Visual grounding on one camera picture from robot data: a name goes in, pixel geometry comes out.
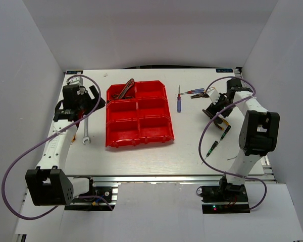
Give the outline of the silver open-end wrench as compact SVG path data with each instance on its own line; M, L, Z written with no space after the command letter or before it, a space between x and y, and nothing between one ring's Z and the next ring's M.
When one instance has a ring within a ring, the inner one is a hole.
M90 140L90 136L89 136L89 120L88 118L86 118L84 120L84 135L82 138L82 144L86 145L86 144L90 144L91 140Z

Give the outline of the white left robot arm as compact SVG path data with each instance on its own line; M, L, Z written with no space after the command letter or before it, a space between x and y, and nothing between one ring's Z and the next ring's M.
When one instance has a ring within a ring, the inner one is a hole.
M55 107L53 138L45 146L35 169L26 172L25 180L35 206L70 205L81 196L85 201L96 197L96 188L89 178L69 179L65 173L66 158L78 131L78 120L105 106L95 86L87 90L79 84L62 89L63 99Z

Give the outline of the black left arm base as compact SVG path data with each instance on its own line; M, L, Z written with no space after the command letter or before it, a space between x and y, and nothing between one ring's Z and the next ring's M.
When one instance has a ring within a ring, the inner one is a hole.
M93 179L89 182L89 191L80 194L70 205L65 206L66 211L111 211L114 209L117 195L118 184L97 182Z

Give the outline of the yellow handled pliers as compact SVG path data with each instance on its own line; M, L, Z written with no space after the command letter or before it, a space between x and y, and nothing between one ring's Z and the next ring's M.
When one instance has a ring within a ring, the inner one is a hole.
M201 92L195 95L192 95L190 97L191 99L196 99L196 98L209 98L209 95L206 92Z
M214 125L220 129L220 130L225 130L228 126L230 126L230 123L228 121L226 121L224 118L222 117L217 117L214 121L213 121Z

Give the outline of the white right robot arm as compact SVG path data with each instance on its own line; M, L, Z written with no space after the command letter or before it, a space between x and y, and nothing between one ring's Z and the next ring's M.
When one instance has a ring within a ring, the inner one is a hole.
M239 152L232 166L224 172L226 184L219 186L218 196L230 201L236 195L234 186L242 186L253 166L269 152L275 150L280 115L270 112L257 101L255 88L248 81L228 76L225 93L208 86L205 96L211 100L204 113L217 127L224 122L235 107L244 116L238 143Z

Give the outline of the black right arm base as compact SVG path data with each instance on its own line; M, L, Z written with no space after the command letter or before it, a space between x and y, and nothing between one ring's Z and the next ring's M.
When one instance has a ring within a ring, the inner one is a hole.
M227 189L227 186L201 186L196 189L201 197L203 214L241 214L249 213L249 202L245 186L239 190Z

